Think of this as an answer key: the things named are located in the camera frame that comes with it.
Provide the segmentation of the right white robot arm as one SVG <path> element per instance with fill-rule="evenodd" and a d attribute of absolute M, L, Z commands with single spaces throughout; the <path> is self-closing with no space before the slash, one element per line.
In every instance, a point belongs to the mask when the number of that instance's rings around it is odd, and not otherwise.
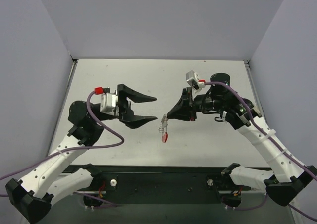
<path fill-rule="evenodd" d="M 221 186 L 264 191 L 278 205 L 288 206 L 316 180 L 317 169 L 299 161 L 282 144 L 258 107 L 231 88 L 230 75 L 216 73 L 207 82 L 190 71 L 186 81 L 189 86 L 183 89 L 179 101 L 167 113 L 167 119 L 195 121 L 199 112 L 218 114 L 219 122 L 230 124 L 244 136 L 270 167 L 270 170 L 259 170 L 232 163 L 221 172 Z"/>

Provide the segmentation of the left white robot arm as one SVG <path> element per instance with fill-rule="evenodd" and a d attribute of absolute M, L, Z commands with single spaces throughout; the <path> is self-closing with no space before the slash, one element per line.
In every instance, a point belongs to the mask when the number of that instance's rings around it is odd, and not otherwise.
<path fill-rule="evenodd" d="M 68 116 L 73 126 L 60 144 L 47 157 L 30 165 L 30 172 L 20 179 L 8 175 L 10 181 L 5 189 L 10 203 L 29 223 L 35 224 L 61 199 L 83 188 L 98 189 L 105 178 L 92 164 L 83 166 L 67 177 L 59 176 L 87 150 L 113 148 L 125 142 L 122 135 L 104 124 L 105 120 L 117 119 L 130 129 L 156 120 L 155 116 L 134 115 L 131 109 L 132 102 L 154 101 L 155 97 L 139 93 L 124 84 L 119 84 L 113 93 L 110 88 L 95 88 L 86 101 L 74 101 Z M 96 142 L 104 130 L 120 141 L 97 146 Z"/>

